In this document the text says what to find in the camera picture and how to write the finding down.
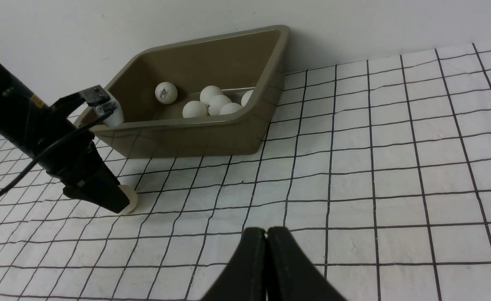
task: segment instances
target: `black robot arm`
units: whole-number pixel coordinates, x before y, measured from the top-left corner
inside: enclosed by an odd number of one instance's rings
[[[76,128],[66,117],[84,102],[98,109],[99,118]],[[60,179],[66,196],[125,213],[135,206],[135,192],[120,185],[106,167],[89,131],[97,122],[118,114],[119,104],[100,86],[63,97],[49,107],[0,63],[0,134],[32,158],[34,165]]]

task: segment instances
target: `screw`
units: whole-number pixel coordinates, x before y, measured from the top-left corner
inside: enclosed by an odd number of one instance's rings
[[[13,92],[13,87],[9,87],[7,88],[6,90],[4,90],[4,92],[2,92],[2,96],[3,97],[8,97],[10,96],[10,94]]]

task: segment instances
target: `table surface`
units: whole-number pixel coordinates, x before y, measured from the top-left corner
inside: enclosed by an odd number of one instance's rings
[[[0,300],[200,299],[273,225],[349,300],[491,300],[491,42],[288,74],[251,156],[96,144],[138,207],[35,168],[0,200]],[[0,137],[0,188],[29,162]]]

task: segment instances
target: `plastic bin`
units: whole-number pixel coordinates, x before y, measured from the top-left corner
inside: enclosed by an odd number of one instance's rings
[[[282,57],[289,33],[287,26],[277,25],[146,50],[106,86],[121,104],[125,122],[91,130],[127,158],[255,153],[284,86]],[[160,82],[175,84],[175,103],[156,100],[154,88]],[[200,91],[209,85],[220,87],[238,103],[246,91],[254,91],[234,114],[182,118],[184,105],[199,100]],[[75,124],[95,118],[88,108]]]

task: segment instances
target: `white wall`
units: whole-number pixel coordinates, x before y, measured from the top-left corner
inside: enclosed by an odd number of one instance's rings
[[[491,0],[0,0],[0,59],[52,103],[144,49],[273,24],[303,70],[489,39]]]

